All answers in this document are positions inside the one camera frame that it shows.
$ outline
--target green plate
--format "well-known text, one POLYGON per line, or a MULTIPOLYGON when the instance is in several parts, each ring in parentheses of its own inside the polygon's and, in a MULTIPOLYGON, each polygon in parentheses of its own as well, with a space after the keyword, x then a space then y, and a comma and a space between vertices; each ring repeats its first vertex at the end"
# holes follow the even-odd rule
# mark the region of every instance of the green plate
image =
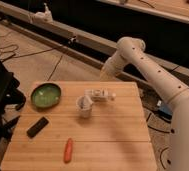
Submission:
POLYGON ((31 94, 31 102, 37 108, 49 108, 58 104, 61 96, 61 89, 53 83, 45 83, 37 88, 31 94))

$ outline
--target floor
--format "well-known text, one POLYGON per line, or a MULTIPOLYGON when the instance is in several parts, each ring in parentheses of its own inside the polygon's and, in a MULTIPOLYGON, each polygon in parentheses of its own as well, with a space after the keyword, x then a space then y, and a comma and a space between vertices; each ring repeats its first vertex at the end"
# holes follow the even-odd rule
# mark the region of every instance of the floor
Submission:
MULTIPOLYGON (((6 27, 0 24, 1 47, 12 44, 18 45, 18 49, 15 50, 16 56, 40 52, 51 48, 10 29, 9 26, 6 27)), ((14 50, 13 48, 14 47, 9 47, 6 50, 11 51, 14 50)), ((79 60, 76 60, 71 56, 67 56, 66 54, 63 54, 63 52, 60 52, 59 50, 52 50, 28 57, 10 59, 6 61, 4 65, 9 71, 14 72, 15 77, 21 82, 19 87, 20 90, 27 96, 34 81, 46 81, 49 78, 61 56, 62 60, 52 75, 51 81, 97 81, 99 79, 100 70, 93 68, 92 66, 89 66, 79 60)), ((10 54, 11 53, 4 53, 0 56, 0 58, 6 58, 10 54)), ((7 113, 4 117, 7 120, 19 114, 18 112, 14 111, 11 106, 9 106, 6 111, 7 113)), ((145 117, 148 118, 150 111, 146 108, 144 108, 144 111, 145 117)), ((167 124, 153 114, 148 119, 148 125, 164 131, 168 131, 170 128, 170 124, 167 124)), ((168 147, 169 134, 157 132, 152 129, 149 129, 149 132, 156 156, 158 171, 163 171, 164 169, 160 160, 162 159, 163 165, 166 165, 166 156, 168 150, 164 151, 162 154, 161 152, 164 148, 168 147)), ((6 140, 2 140, 0 144, 0 161, 2 160, 7 144, 8 142, 6 140)))

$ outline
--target black cord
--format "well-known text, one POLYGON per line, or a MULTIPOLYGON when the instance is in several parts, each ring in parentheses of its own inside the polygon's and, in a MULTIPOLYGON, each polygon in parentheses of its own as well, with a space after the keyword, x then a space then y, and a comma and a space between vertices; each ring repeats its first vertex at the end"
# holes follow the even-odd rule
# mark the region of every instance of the black cord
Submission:
POLYGON ((155 115, 156 117, 158 117, 158 118, 161 119, 162 121, 164 121, 164 122, 166 122, 166 123, 168 123, 168 124, 171 123, 171 120, 166 119, 165 117, 163 117, 163 116, 161 116, 161 115, 159 115, 159 114, 157 114, 157 113, 155 113, 155 112, 153 112, 153 113, 154 113, 154 115, 155 115))
POLYGON ((62 60, 62 58, 63 58, 63 55, 68 51, 68 49, 69 49, 69 47, 67 47, 67 48, 64 50, 64 52, 61 54, 61 56, 60 56, 58 62, 55 64, 55 67, 54 67, 54 69, 52 70, 51 74, 49 75, 49 78, 47 79, 47 81, 50 81, 50 80, 51 80, 51 78, 52 78, 52 76, 54 75, 54 73, 55 73, 55 71, 56 71, 56 69, 57 69, 59 63, 61 62, 61 60, 62 60))
MULTIPOLYGON (((147 119, 146 119, 147 123, 148 123, 148 121, 150 120, 151 115, 152 115, 152 113, 150 113, 149 116, 147 117, 147 119)), ((152 129, 152 130, 154 130, 154 131, 160 132, 160 133, 170 134, 169 131, 163 131, 163 130, 160 130, 160 129, 158 129, 158 128, 154 128, 154 127, 152 127, 152 126, 150 126, 150 125, 148 125, 148 128, 150 128, 150 129, 152 129)))
POLYGON ((3 116, 1 118, 4 120, 5 123, 8 123, 8 120, 6 120, 3 116))
POLYGON ((148 117, 147 117, 147 119, 146 119, 146 122, 148 122, 148 121, 149 121, 149 119, 150 119, 151 115, 152 115, 152 113, 150 112, 150 113, 149 113, 149 115, 148 115, 148 117))
POLYGON ((37 55, 37 54, 49 52, 49 51, 52 51, 52 50, 61 49, 61 48, 63 48, 63 47, 64 47, 64 45, 61 45, 61 46, 59 46, 59 47, 50 48, 50 49, 42 50, 42 51, 39 51, 39 52, 33 52, 33 53, 25 54, 25 55, 9 56, 9 57, 7 57, 7 58, 2 59, 1 61, 4 63, 4 62, 6 62, 6 61, 8 61, 8 60, 10 60, 10 59, 29 57, 29 56, 33 56, 33 55, 37 55))
POLYGON ((177 68, 179 68, 180 65, 177 65, 176 67, 174 67, 173 69, 169 70, 170 73, 174 72, 177 68))
POLYGON ((168 147, 164 148, 164 149, 160 152, 160 163, 161 163, 161 165, 162 165, 162 167, 163 167, 164 170, 166 170, 166 167, 165 167, 165 165, 163 164, 162 156, 163 156, 163 153, 164 153, 166 150, 168 150, 168 147))
MULTIPOLYGON (((11 33, 12 32, 8 32, 6 35, 3 35, 3 36, 0 35, 0 38, 7 37, 11 33)), ((15 51, 18 50, 18 48, 19 46, 17 44, 11 44, 11 45, 2 47, 0 43, 0 57, 8 53, 12 53, 12 55, 10 55, 9 57, 15 56, 16 55, 15 51)))
POLYGON ((168 132, 168 131, 163 131, 163 130, 160 130, 160 129, 154 128, 154 127, 152 127, 152 126, 150 126, 150 125, 148 125, 148 128, 150 128, 150 129, 152 129, 152 130, 154 130, 154 131, 157 131, 157 132, 163 133, 163 134, 170 134, 170 132, 168 132))
POLYGON ((152 4, 146 2, 146 1, 143 1, 143 0, 138 0, 139 2, 142 2, 144 4, 147 4, 148 6, 150 6, 151 8, 155 8, 152 4))

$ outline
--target cable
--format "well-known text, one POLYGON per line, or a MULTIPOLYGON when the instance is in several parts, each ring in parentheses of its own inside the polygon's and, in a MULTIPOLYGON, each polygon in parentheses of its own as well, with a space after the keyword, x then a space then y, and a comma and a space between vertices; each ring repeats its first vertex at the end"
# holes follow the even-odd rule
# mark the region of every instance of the cable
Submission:
POLYGON ((174 67, 173 69, 169 70, 170 73, 174 72, 177 68, 179 68, 180 65, 177 65, 176 67, 174 67))
MULTIPOLYGON (((0 38, 5 38, 7 37, 9 34, 11 34, 12 32, 8 32, 6 35, 0 35, 0 38)), ((15 56, 16 53, 15 51, 19 49, 19 46, 17 44, 11 44, 11 45, 8 45, 8 46, 1 46, 1 43, 0 43, 0 57, 2 55, 5 55, 5 54, 8 54, 8 53, 12 53, 12 55, 10 55, 9 57, 11 56, 15 56)))
POLYGON ((150 112, 150 113, 149 113, 149 115, 148 115, 148 117, 147 117, 147 119, 146 119, 146 122, 148 122, 148 121, 149 121, 149 119, 150 119, 151 115, 152 115, 152 113, 150 112))
POLYGON ((152 127, 152 126, 150 126, 150 125, 148 125, 148 128, 150 128, 150 129, 152 129, 152 130, 154 130, 154 131, 157 131, 157 132, 163 133, 163 134, 170 134, 170 132, 168 132, 168 131, 163 131, 163 130, 160 130, 160 129, 154 128, 154 127, 152 127))
POLYGON ((1 118, 4 120, 5 123, 8 123, 8 120, 6 120, 3 116, 1 118))
POLYGON ((56 63, 54 69, 52 70, 51 74, 49 75, 49 78, 47 79, 47 81, 50 81, 50 80, 51 80, 51 78, 52 78, 52 76, 54 75, 54 73, 55 73, 55 71, 56 71, 56 69, 57 69, 59 63, 61 62, 61 60, 62 60, 62 58, 63 58, 63 55, 68 51, 68 49, 69 49, 69 47, 67 47, 67 48, 64 50, 64 52, 61 54, 61 56, 60 56, 58 62, 56 63))
POLYGON ((155 113, 155 112, 153 112, 153 113, 154 113, 154 115, 155 115, 157 118, 161 119, 162 121, 164 121, 164 122, 166 122, 166 123, 168 123, 168 124, 171 123, 171 120, 166 119, 165 117, 163 117, 163 116, 161 116, 161 115, 159 115, 159 114, 157 114, 157 113, 155 113))
POLYGON ((150 6, 151 8, 155 8, 152 4, 146 2, 146 1, 143 1, 143 0, 138 0, 139 2, 142 2, 144 4, 147 4, 148 6, 150 6))
POLYGON ((20 55, 20 56, 10 56, 10 57, 8 57, 8 58, 2 59, 1 61, 4 63, 4 62, 6 62, 6 61, 8 61, 8 60, 10 60, 10 59, 29 57, 29 56, 33 56, 33 55, 37 55, 37 54, 49 52, 49 51, 52 51, 52 50, 61 49, 61 48, 63 48, 63 47, 64 47, 64 45, 61 45, 61 46, 59 46, 59 47, 50 48, 50 49, 42 50, 42 51, 39 51, 39 52, 33 52, 33 53, 29 53, 29 54, 25 54, 25 55, 20 55))
MULTIPOLYGON (((152 113, 149 113, 149 116, 148 116, 147 119, 146 119, 147 123, 148 123, 148 121, 150 120, 151 115, 152 115, 152 113)), ((152 129, 152 130, 154 130, 154 131, 160 132, 160 133, 170 134, 169 131, 160 130, 160 129, 154 128, 154 127, 152 127, 152 126, 150 126, 150 125, 148 125, 148 128, 150 128, 150 129, 152 129)))
POLYGON ((166 170, 166 167, 165 167, 165 165, 163 164, 162 156, 163 156, 163 153, 164 153, 166 150, 168 150, 168 149, 169 149, 169 148, 166 147, 166 148, 164 148, 164 149, 160 152, 160 163, 161 163, 161 165, 162 165, 162 167, 163 167, 164 170, 166 170))

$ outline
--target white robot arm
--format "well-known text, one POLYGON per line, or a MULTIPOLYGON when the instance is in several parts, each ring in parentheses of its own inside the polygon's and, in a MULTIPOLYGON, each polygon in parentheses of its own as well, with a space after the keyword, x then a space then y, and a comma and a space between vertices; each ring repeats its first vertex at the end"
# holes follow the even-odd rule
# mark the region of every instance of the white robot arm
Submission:
POLYGON ((100 78, 108 80, 133 64, 173 112, 168 171, 189 171, 189 87, 143 52, 140 39, 121 38, 117 51, 104 64, 100 78))

